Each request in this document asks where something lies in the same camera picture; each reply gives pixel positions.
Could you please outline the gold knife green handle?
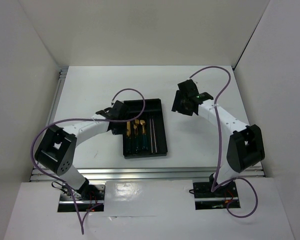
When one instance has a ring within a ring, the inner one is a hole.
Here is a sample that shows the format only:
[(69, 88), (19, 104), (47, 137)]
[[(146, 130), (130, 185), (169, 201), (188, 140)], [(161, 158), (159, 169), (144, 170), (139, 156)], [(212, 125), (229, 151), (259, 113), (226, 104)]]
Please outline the gold knife green handle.
[(131, 122), (126, 123), (126, 144), (127, 144), (127, 153), (132, 153), (132, 143), (131, 143)]

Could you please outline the gold fork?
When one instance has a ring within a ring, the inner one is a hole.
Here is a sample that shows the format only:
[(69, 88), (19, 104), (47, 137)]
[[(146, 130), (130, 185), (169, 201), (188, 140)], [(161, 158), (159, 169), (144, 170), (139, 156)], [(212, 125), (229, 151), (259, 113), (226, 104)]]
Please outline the gold fork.
[(135, 119), (133, 123), (133, 129), (134, 129), (134, 144), (135, 144), (135, 153), (137, 154), (140, 151), (139, 146), (139, 129), (138, 126), (140, 124), (139, 119)]

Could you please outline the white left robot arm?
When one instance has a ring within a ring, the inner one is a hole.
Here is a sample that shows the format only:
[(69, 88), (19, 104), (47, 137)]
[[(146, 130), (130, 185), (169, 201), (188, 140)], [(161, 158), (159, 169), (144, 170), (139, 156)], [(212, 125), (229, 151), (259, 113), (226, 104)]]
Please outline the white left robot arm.
[(110, 113), (104, 110), (96, 112), (88, 121), (60, 127), (53, 124), (47, 128), (34, 154), (34, 159), (51, 170), (56, 176), (71, 187), (71, 194), (78, 200), (97, 193), (73, 165), (76, 147), (96, 135), (114, 131), (120, 123), (113, 121), (126, 120), (126, 113)]

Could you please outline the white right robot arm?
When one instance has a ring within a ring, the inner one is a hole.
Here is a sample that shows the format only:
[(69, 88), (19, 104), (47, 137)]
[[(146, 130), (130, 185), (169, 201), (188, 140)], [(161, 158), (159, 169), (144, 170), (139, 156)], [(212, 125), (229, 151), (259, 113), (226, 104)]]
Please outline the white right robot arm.
[(217, 127), (217, 170), (210, 175), (208, 184), (213, 196), (220, 196), (243, 171), (265, 158), (261, 129), (236, 119), (208, 93), (189, 95), (177, 90), (172, 111), (188, 116), (196, 114)]

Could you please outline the black cutlery tray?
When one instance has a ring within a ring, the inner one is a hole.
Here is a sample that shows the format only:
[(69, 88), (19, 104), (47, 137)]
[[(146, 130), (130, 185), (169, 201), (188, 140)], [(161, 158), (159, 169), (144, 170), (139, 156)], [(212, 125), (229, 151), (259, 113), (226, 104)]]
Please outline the black cutlery tray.
[[(150, 118), (154, 119), (157, 153), (152, 153), (151, 146), (151, 133), (150, 133)], [(150, 157), (163, 157), (168, 153), (168, 145), (166, 138), (166, 131), (164, 125), (164, 116), (162, 101), (159, 98), (147, 99), (145, 101), (145, 109), (137, 119), (145, 121), (146, 137), (147, 137), (147, 150), (143, 150), (143, 137), (142, 126), (138, 125), (138, 140), (139, 152), (136, 153), (135, 136), (134, 136), (134, 121), (130, 122), (131, 129), (131, 153), (127, 153), (127, 138), (126, 134), (122, 135), (122, 153), (125, 159), (136, 158), (150, 158)]]

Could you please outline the aluminium front rail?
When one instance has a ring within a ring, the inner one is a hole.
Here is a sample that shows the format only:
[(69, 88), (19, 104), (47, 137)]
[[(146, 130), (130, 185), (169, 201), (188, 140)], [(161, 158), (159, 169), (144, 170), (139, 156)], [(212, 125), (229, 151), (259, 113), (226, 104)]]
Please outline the aluminium front rail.
[[(78, 170), (90, 181), (133, 181), (133, 180), (178, 180), (205, 179), (215, 171), (214, 167), (161, 167), (161, 168), (83, 168)], [(243, 177), (265, 177), (261, 166), (254, 166), (241, 173)], [(30, 182), (53, 181), (37, 169), (33, 169)]]

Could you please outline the aluminium rail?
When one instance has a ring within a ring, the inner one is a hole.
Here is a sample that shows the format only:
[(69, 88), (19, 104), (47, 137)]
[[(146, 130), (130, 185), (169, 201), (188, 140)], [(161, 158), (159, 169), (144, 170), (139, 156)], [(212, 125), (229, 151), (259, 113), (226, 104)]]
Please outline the aluminium rail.
[(69, 66), (63, 66), (63, 67), (61, 67), (61, 69), (59, 71), (59, 77), (57, 80), (56, 90), (54, 92), (54, 96), (53, 96), (52, 104), (51, 104), (50, 111), (48, 114), (48, 118), (46, 121), (46, 125), (51, 124), (55, 119), (55, 115), (56, 115), (57, 108), (59, 105), (62, 90), (63, 90), (64, 84), (66, 81), (68, 70), (69, 70)]
[[(90, 181), (133, 181), (133, 180), (178, 180), (205, 179), (215, 171), (214, 167), (161, 167), (161, 168), (83, 168), (78, 170)], [(261, 166), (254, 166), (241, 173), (243, 177), (265, 177)], [(37, 169), (33, 169), (30, 182), (53, 181)]]

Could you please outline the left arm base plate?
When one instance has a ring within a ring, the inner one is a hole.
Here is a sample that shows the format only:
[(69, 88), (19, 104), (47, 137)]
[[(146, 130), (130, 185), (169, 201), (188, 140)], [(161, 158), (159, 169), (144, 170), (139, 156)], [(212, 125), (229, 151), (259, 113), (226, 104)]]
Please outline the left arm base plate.
[(86, 196), (82, 197), (79, 193), (72, 190), (70, 191), (66, 188), (64, 184), (57, 181), (53, 181), (51, 186), (54, 189), (60, 191), (58, 209), (59, 213), (70, 213), (75, 212), (74, 200), (76, 201), (77, 208), (79, 212), (86, 212), (88, 209), (94, 207), (92, 212), (103, 212), (104, 211), (104, 199), (106, 185), (104, 183), (95, 185), (96, 190), (89, 191)]

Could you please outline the aluminium left rail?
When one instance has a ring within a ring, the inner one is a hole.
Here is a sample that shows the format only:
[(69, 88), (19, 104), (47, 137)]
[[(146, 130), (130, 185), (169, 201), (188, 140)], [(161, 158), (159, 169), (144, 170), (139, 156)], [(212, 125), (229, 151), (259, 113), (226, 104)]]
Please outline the aluminium left rail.
[(61, 67), (61, 69), (59, 71), (59, 77), (57, 80), (56, 90), (54, 92), (54, 96), (53, 96), (52, 104), (51, 104), (50, 111), (48, 114), (48, 118), (46, 121), (46, 125), (51, 124), (55, 119), (55, 115), (56, 115), (57, 108), (59, 105), (62, 90), (63, 90), (64, 84), (66, 81), (68, 70), (69, 70), (69, 66), (63, 66), (63, 67)]

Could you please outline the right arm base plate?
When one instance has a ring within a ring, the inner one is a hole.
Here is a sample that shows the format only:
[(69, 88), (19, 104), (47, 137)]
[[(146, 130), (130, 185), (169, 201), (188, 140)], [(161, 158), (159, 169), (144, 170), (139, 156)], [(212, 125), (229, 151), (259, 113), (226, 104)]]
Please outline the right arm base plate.
[(211, 192), (209, 182), (194, 182), (193, 188), (188, 192), (194, 196), (196, 210), (218, 210), (226, 209), (229, 204), (230, 209), (241, 207), (237, 186), (234, 182), (218, 188)]

